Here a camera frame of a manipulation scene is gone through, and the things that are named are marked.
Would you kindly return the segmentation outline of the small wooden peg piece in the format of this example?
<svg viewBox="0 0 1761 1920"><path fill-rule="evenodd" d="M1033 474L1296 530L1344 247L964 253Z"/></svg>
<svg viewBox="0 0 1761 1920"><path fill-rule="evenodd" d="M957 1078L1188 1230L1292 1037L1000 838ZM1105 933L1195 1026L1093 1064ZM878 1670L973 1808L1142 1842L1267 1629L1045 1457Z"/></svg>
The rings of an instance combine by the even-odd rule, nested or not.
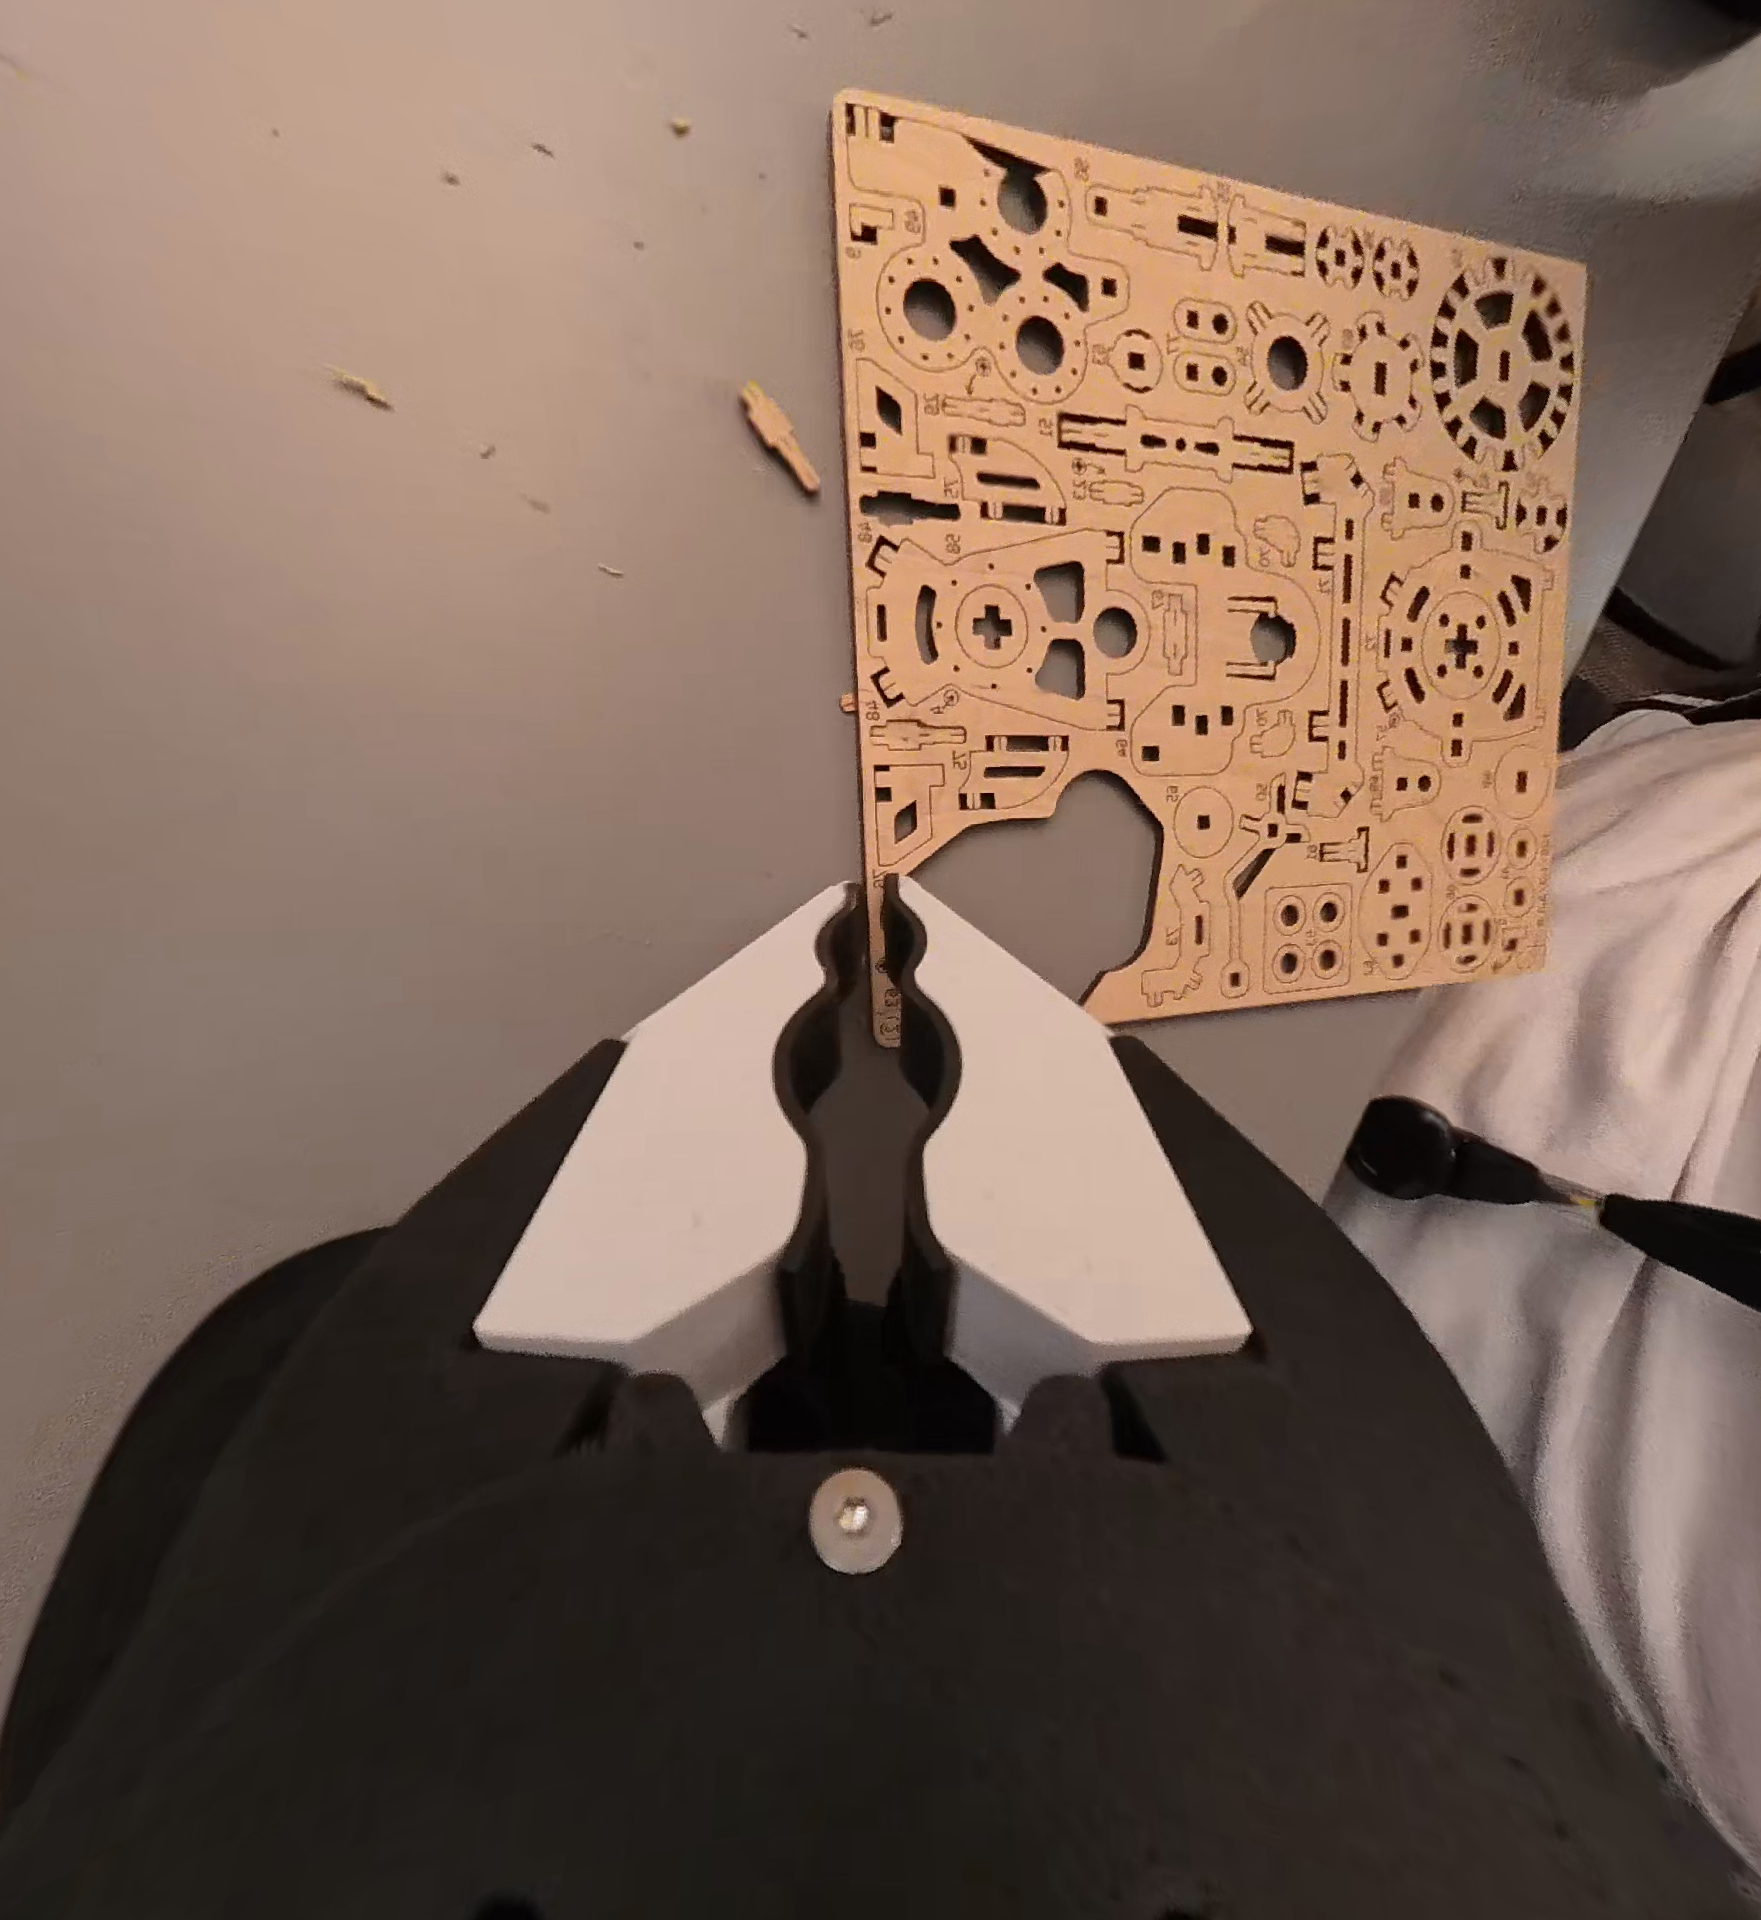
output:
<svg viewBox="0 0 1761 1920"><path fill-rule="evenodd" d="M818 468L799 443L789 415L753 380L740 388L740 408L757 443L789 470L801 493L818 499L823 493Z"/></svg>

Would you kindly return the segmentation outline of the wooden model parts sheet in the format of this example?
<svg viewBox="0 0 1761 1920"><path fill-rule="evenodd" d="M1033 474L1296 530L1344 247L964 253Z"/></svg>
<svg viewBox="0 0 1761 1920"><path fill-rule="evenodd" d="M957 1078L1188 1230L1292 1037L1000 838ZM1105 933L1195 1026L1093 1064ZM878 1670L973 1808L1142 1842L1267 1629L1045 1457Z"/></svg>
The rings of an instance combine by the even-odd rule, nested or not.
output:
<svg viewBox="0 0 1761 1920"><path fill-rule="evenodd" d="M1131 1026L1536 975L1587 273L834 99L868 900L1081 781Z"/></svg>

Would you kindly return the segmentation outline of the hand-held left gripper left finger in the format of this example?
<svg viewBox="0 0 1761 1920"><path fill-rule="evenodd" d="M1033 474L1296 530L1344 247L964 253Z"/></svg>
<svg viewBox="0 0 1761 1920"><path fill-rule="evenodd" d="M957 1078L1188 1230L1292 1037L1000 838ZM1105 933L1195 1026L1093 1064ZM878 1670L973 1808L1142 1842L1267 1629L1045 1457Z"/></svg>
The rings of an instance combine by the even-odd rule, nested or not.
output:
<svg viewBox="0 0 1761 1920"><path fill-rule="evenodd" d="M479 1310L495 1355L680 1381L729 1446L840 1288L813 1113L864 911L833 884L671 999L612 1068Z"/></svg>

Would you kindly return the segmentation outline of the person in white shirt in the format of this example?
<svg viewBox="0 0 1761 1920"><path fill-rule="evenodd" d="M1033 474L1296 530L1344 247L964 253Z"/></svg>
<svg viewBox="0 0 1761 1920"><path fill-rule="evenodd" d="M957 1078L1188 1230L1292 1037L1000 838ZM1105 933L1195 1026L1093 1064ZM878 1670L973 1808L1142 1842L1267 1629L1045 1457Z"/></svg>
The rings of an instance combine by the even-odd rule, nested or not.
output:
<svg viewBox="0 0 1761 1920"><path fill-rule="evenodd" d="M1386 1090L1596 1193L1761 1223L1761 719L1566 761L1552 964L1434 997ZM1587 1213L1329 1213L1466 1388L1639 1735L1761 1884L1761 1310Z"/></svg>

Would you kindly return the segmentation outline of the dark cloth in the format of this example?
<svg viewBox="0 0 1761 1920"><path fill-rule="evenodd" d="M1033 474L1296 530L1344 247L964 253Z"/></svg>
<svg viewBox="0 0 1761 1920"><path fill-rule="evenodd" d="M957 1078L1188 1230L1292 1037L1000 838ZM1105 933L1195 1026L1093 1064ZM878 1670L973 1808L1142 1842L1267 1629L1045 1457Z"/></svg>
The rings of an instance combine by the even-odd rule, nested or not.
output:
<svg viewBox="0 0 1761 1920"><path fill-rule="evenodd" d="M1639 710L1693 726L1761 722L1761 669L1723 660L1613 588L1564 693L1561 754Z"/></svg>

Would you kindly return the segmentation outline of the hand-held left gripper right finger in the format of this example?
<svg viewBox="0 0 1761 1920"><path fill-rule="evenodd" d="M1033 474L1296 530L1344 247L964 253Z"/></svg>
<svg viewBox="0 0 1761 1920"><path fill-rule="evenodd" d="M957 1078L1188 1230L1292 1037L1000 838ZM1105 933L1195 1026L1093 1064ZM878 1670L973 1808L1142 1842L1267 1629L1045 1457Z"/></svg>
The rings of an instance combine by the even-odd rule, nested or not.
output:
<svg viewBox="0 0 1761 1920"><path fill-rule="evenodd" d="M885 925L903 1060L932 1076L941 1356L1000 1431L1049 1381L1238 1355L1248 1313L1106 1026L910 876Z"/></svg>

